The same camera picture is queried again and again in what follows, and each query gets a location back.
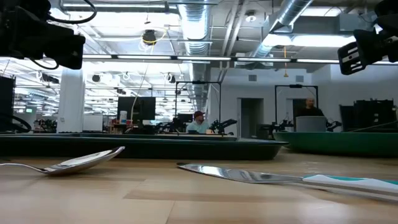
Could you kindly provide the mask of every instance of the man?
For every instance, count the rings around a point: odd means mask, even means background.
[[[307,98],[305,100],[305,107],[298,111],[297,116],[324,116],[322,110],[314,107],[315,100]]]
[[[203,113],[196,111],[193,114],[193,121],[187,126],[187,132],[197,132],[200,134],[206,134],[206,130],[210,128],[210,125],[205,121]]]

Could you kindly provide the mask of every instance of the computer monitor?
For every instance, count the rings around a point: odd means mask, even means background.
[[[193,121],[193,114],[178,114],[177,118],[182,123],[191,123]]]
[[[127,119],[131,117],[131,107],[135,96],[122,96],[118,98],[118,118],[120,111],[127,111]],[[133,109],[133,120],[155,120],[156,97],[138,97]]]

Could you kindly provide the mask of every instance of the knife handle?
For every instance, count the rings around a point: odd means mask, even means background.
[[[398,181],[369,178],[335,177],[329,175],[311,175],[303,178],[304,182],[327,185],[338,189],[364,191],[376,194],[398,195]]]

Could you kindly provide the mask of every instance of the table surface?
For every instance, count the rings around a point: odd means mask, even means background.
[[[38,167],[61,160],[12,159]],[[398,204],[292,185],[256,185],[177,169],[196,162],[276,174],[398,180],[398,159],[282,151],[273,161],[113,159],[68,177],[0,167],[0,223],[397,223]]]

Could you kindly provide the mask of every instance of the silver duct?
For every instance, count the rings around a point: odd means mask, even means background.
[[[264,45],[264,41],[269,32],[283,26],[293,25],[304,10],[309,7],[312,1],[313,0],[284,0],[280,6],[280,10],[277,12],[277,17],[275,19],[270,19],[270,17],[268,17],[265,21],[263,33],[265,33],[266,36],[250,57],[266,57],[273,47]]]
[[[178,5],[181,15],[182,32],[184,39],[203,40],[207,38],[209,31],[210,7],[207,5],[181,4]],[[208,55],[208,44],[186,42],[185,48],[188,55]],[[190,76],[192,81],[208,81],[210,66],[205,63],[191,63]],[[208,85],[194,85],[193,92],[197,109],[202,110],[206,105]]]

